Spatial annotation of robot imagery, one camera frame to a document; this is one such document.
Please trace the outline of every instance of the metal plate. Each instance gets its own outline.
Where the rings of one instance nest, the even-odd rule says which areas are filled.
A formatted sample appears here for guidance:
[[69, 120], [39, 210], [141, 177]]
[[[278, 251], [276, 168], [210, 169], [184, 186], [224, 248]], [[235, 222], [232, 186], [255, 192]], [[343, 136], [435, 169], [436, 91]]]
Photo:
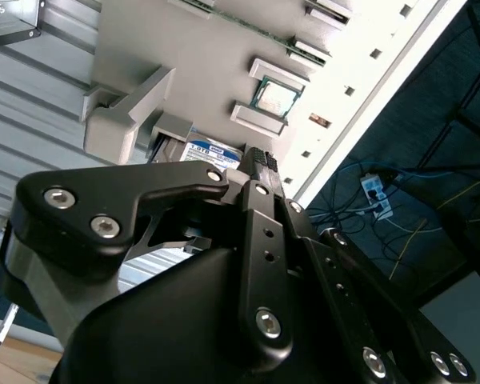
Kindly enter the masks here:
[[[107, 0], [93, 80], [131, 92], [158, 66], [177, 68], [163, 109], [226, 144], [271, 151], [282, 178], [293, 180], [286, 194], [307, 206], [465, 2], [335, 1], [353, 12], [343, 30], [306, 16], [304, 0], [216, 2], [217, 9], [280, 38], [295, 36], [328, 50], [332, 58], [313, 72], [277, 43], [217, 15], [206, 20], [165, 0]], [[404, 6], [412, 7], [406, 16]], [[373, 58], [376, 49], [381, 53]], [[258, 87], [249, 76], [255, 57], [310, 79], [278, 138], [230, 121], [234, 102], [250, 103]], [[354, 94], [346, 94], [347, 87]], [[309, 120], [312, 113], [330, 127]]]

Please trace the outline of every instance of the black metal bracket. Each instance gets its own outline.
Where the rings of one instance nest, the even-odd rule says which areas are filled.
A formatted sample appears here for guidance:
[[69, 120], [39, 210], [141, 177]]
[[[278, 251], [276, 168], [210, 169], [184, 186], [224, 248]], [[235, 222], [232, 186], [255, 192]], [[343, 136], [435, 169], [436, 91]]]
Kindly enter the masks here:
[[460, 110], [457, 116], [455, 116], [455, 120], [480, 138], [480, 125], [474, 122], [473, 119], [468, 118], [465, 111]]
[[[204, 162], [20, 181], [1, 249], [18, 284], [2, 287], [28, 290], [15, 301], [40, 310], [65, 345], [50, 382], [474, 382], [347, 238], [320, 238], [263, 181], [277, 186], [277, 173], [258, 177], [274, 168], [245, 161], [256, 178], [231, 183]], [[238, 196], [224, 199], [230, 185]], [[202, 252], [119, 294], [123, 260], [195, 239]]]
[[[473, 367], [460, 352], [355, 244], [336, 230], [326, 230], [322, 240], [336, 250], [381, 343], [392, 351], [398, 368], [410, 382], [476, 382]], [[454, 360], [462, 362], [464, 373]]]
[[[137, 218], [157, 222], [176, 201], [220, 199], [227, 187], [220, 171], [204, 162], [43, 172], [18, 183], [10, 222], [26, 246], [75, 276], [108, 278], [134, 245]], [[74, 205], [59, 209], [47, 203], [53, 189], [69, 192]], [[94, 218], [113, 219], [117, 235], [99, 236]]]
[[26, 30], [20, 30], [18, 32], [13, 32], [10, 34], [1, 34], [0, 35], [0, 46], [6, 46], [8, 44], [14, 44], [16, 42], [23, 42], [25, 40], [31, 40], [32, 38], [38, 38], [41, 36], [41, 20], [44, 18], [45, 14], [45, 2], [39, 2], [38, 5], [38, 24], [36, 26], [31, 26], [31, 28]]

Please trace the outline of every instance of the wooden floor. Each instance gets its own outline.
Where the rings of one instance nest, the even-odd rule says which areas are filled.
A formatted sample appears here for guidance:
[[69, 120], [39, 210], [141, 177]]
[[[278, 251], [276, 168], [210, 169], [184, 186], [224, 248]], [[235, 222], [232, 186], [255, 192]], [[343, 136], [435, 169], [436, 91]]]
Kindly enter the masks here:
[[0, 347], [0, 384], [47, 383], [61, 355], [8, 338]]

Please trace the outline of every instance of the screw hole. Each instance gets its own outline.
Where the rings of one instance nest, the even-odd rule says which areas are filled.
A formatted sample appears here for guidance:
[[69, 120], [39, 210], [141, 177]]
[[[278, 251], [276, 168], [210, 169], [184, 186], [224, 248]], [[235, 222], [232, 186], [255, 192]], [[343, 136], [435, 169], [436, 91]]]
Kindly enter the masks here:
[[336, 265], [334, 264], [334, 262], [330, 258], [326, 258], [326, 263], [331, 268], [336, 268]]
[[400, 10], [400, 15], [402, 15], [404, 18], [407, 18], [407, 16], [409, 16], [409, 13], [410, 11], [412, 10], [412, 8], [410, 6], [408, 6], [407, 4], [405, 4], [402, 8], [402, 10]]
[[352, 96], [352, 95], [354, 94], [354, 91], [355, 91], [354, 88], [352, 88], [351, 86], [348, 86], [348, 87], [345, 89], [345, 94], [346, 94], [347, 96]]
[[349, 293], [346, 291], [346, 288], [342, 284], [336, 284], [336, 289], [343, 296], [348, 296]]
[[370, 57], [377, 60], [378, 57], [381, 55], [381, 53], [382, 52], [380, 50], [373, 50], [372, 53], [370, 54]]
[[267, 228], [265, 228], [263, 230], [263, 233], [268, 237], [268, 238], [272, 238], [274, 236], [274, 232], [272, 232], [271, 230], [268, 230]]
[[272, 253], [270, 253], [268, 250], [266, 250], [265, 251], [265, 260], [267, 260], [268, 262], [274, 262], [275, 257], [272, 255]]

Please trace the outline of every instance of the black metal frame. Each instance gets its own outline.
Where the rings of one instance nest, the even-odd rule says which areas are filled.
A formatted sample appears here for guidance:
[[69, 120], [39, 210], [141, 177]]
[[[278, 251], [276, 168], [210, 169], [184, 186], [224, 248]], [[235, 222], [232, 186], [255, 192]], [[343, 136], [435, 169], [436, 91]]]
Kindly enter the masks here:
[[28, 30], [21, 30], [19, 32], [14, 32], [12, 34], [3, 34], [0, 35], [0, 46], [6, 46], [8, 44], [14, 44], [16, 42], [23, 42], [25, 40], [31, 40], [32, 38], [38, 38], [41, 36], [41, 25], [42, 18], [45, 14], [45, 7], [41, 6], [41, 2], [39, 2], [38, 7], [38, 25], [32, 26], [31, 29]]
[[[470, 20], [473, 32], [477, 39], [477, 44], [480, 48], [480, 24], [474, 12], [472, 5], [469, 5], [466, 8], [467, 16]], [[480, 90], [480, 72], [476, 76], [472, 85], [462, 98], [461, 102], [454, 110], [450, 113], [448, 120], [444, 127], [439, 132], [435, 140], [432, 141], [429, 148], [422, 157], [422, 160], [419, 162], [418, 166], [415, 168], [407, 168], [406, 170], [423, 172], [438, 172], [444, 170], [452, 170], [457, 172], [462, 172], [464, 170], [480, 170], [480, 164], [473, 165], [455, 165], [455, 166], [433, 166], [427, 167], [426, 165], [432, 159], [434, 154], [437, 152], [441, 144], [445, 141], [448, 134], [452, 131], [453, 126], [452, 122], [458, 122], [465, 128], [467, 128], [471, 133], [475, 134], [480, 138], [480, 124], [476, 123], [466, 112], [466, 108], [471, 103], [477, 92]], [[445, 229], [446, 234], [452, 241], [452, 243], [458, 248], [458, 250], [464, 255], [466, 262], [456, 267], [454, 270], [449, 272], [435, 284], [433, 284], [425, 292], [421, 293], [416, 297], [415, 303], [417, 305], [424, 305], [433, 298], [437, 297], [455, 283], [462, 280], [465, 276], [470, 273], [478, 272], [480, 275], [480, 251], [476, 250], [476, 247], [470, 242], [467, 236], [464, 233], [466, 228], [466, 222], [461, 218], [456, 218], [452, 215], [451, 212], [438, 213], [440, 216], [440, 221], [442, 222], [443, 228]]]
[[[239, 169], [248, 177], [228, 170], [213, 180], [207, 174], [220, 173], [210, 164], [180, 162], [19, 182], [0, 287], [20, 306], [39, 308], [56, 335], [61, 311], [86, 294], [88, 311], [64, 339], [51, 383], [476, 382], [468, 361], [348, 238], [317, 235], [281, 195], [271, 156], [252, 149]], [[47, 204], [54, 187], [70, 190], [76, 204]], [[115, 238], [92, 231], [96, 214], [120, 223]], [[124, 294], [100, 296], [132, 253], [196, 237], [210, 248]], [[273, 317], [260, 326], [262, 310]]]
[[[473, 6], [468, 6], [466, 9], [466, 12], [467, 12], [468, 18], [470, 19], [471, 27], [473, 28], [475, 37], [477, 39], [478, 47], [480, 48], [480, 23], [478, 22]], [[453, 121], [460, 122], [467, 129], [469, 129], [471, 132], [473, 132], [474, 134], [480, 137], [480, 126], [475, 122], [473, 122], [472, 120], [469, 120], [465, 115], [466, 108], [468, 107], [468, 105], [473, 100], [474, 96], [479, 91], [480, 91], [480, 72], [475, 78], [475, 80], [473, 81], [473, 84], [470, 86], [470, 88], [462, 98], [459, 105], [455, 107], [454, 110], [450, 113], [450, 116], [448, 117], [446, 124], [441, 129], [436, 139], [432, 141], [429, 148], [423, 155], [422, 160], [418, 164], [418, 169], [421, 172], [428, 171], [428, 168], [426, 168], [426, 165], [432, 159], [435, 152], [437, 152], [437, 150], [439, 149], [441, 144], [444, 142], [448, 134], [451, 132], [453, 128], [451, 123]]]

